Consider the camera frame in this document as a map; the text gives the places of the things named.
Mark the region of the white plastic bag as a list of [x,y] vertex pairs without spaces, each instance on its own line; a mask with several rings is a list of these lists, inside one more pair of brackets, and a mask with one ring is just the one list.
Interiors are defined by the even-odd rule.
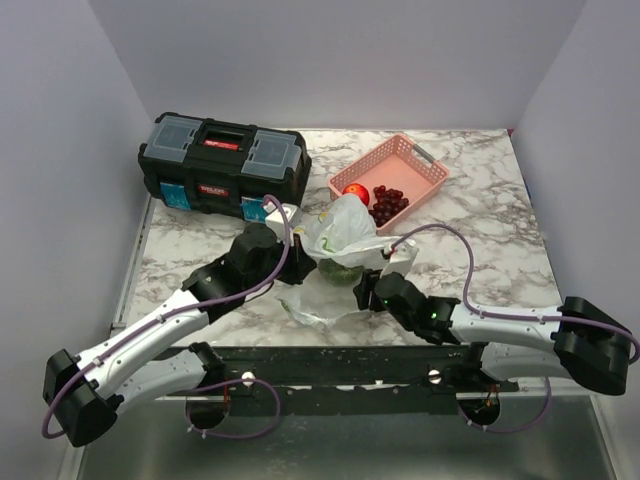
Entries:
[[[346,267],[363,266],[382,272],[397,236],[379,236],[365,205],[352,194],[338,198],[327,212],[295,227],[304,252],[316,263],[333,259]],[[313,270],[300,286],[284,289],[278,300],[294,321],[317,329],[338,323],[361,320],[372,311],[360,311],[353,287],[326,282],[319,270]]]

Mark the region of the red fake apple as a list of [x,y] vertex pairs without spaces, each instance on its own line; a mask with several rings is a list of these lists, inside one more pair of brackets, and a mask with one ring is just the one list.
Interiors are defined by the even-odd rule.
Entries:
[[359,198],[359,200],[368,206],[370,202],[370,193],[366,187],[359,183],[351,183],[342,190],[343,195],[352,194]]

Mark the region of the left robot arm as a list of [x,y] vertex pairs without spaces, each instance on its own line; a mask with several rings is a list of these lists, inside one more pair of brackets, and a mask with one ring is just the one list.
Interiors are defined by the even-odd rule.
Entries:
[[[247,296],[274,281],[297,285],[314,269],[297,229],[250,224],[230,250],[194,270],[180,288],[134,325],[76,355],[61,349],[46,362],[41,433],[66,437],[75,447],[104,435],[118,413],[157,397],[194,389],[214,393],[225,381],[209,347],[188,348],[160,359],[175,342],[242,306]],[[49,429],[56,420],[61,429]]]

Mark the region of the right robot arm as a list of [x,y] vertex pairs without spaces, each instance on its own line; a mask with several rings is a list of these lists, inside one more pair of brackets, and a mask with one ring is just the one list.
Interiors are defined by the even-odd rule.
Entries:
[[581,297],[559,306],[490,311],[454,297],[427,296],[393,272],[366,270],[353,289],[361,310],[386,311],[404,330],[433,345],[478,344],[460,379],[480,392],[495,380],[557,377],[590,391],[626,391],[633,342],[630,331]]

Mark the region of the dark red fake grapes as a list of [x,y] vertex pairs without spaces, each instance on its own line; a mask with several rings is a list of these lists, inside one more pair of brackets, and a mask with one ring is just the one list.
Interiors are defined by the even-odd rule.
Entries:
[[369,208],[377,228],[386,225],[391,219],[406,209],[410,201],[404,193],[397,189],[379,185],[373,188],[374,201]]

